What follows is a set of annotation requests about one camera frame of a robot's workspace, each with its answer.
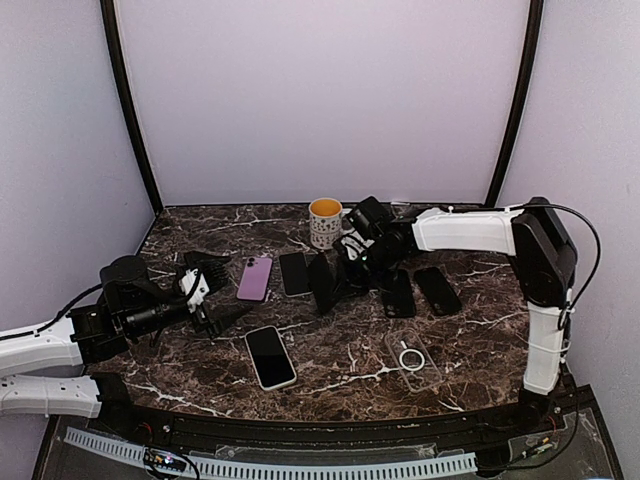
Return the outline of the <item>black phone grey case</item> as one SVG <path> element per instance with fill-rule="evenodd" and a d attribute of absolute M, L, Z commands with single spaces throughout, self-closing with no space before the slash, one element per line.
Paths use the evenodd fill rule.
<path fill-rule="evenodd" d="M 309 287 L 320 315 L 329 313 L 342 300 L 339 283 L 325 254 L 317 254 L 307 266 Z"/>

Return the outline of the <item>black phone dark case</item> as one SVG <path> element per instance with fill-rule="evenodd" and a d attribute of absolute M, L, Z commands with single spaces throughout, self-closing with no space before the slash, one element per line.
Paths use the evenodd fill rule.
<path fill-rule="evenodd" d="M 250 257 L 241 275 L 236 298 L 262 302 L 266 298 L 272 265 L 271 257 Z"/>

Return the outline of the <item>clear magsafe phone case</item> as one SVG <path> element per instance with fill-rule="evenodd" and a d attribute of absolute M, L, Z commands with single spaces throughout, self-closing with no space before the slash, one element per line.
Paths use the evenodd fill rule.
<path fill-rule="evenodd" d="M 421 393 L 443 382 L 443 375 L 415 330 L 390 331 L 384 340 L 410 392 Z"/>

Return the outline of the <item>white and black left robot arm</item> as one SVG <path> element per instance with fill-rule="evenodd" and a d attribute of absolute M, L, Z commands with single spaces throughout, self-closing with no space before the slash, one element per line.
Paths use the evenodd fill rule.
<path fill-rule="evenodd" d="M 161 333 L 187 322 L 197 333 L 219 337 L 250 312 L 240 305 L 218 316 L 206 298 L 228 282 L 226 256 L 191 251 L 171 289 L 149 275 L 146 262 L 126 255 L 101 269 L 100 281 L 64 306 L 53 319 L 1 334 L 1 412 L 4 415 L 100 416 L 120 436 L 141 427 L 119 375 L 95 373 L 45 377 L 51 367 L 97 365 L 127 352 L 141 338 L 158 343 Z"/>

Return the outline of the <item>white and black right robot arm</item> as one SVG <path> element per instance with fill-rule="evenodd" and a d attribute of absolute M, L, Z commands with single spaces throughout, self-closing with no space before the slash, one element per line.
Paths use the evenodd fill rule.
<path fill-rule="evenodd" d="M 562 214 L 581 221 L 594 240 L 595 258 L 581 287 L 575 285 L 578 248 Z M 545 422 L 549 405 L 541 396 L 550 395 L 559 380 L 571 344 L 571 318 L 601 263 L 602 242 L 590 220 L 545 197 L 507 207 L 432 206 L 404 214 L 393 214 L 368 197 L 349 210 L 346 220 L 350 227 L 333 247 L 353 284 L 372 283 L 421 255 L 489 255 L 505 261 L 529 321 L 522 387 L 536 394 L 511 410 L 510 424 L 530 434 Z"/>

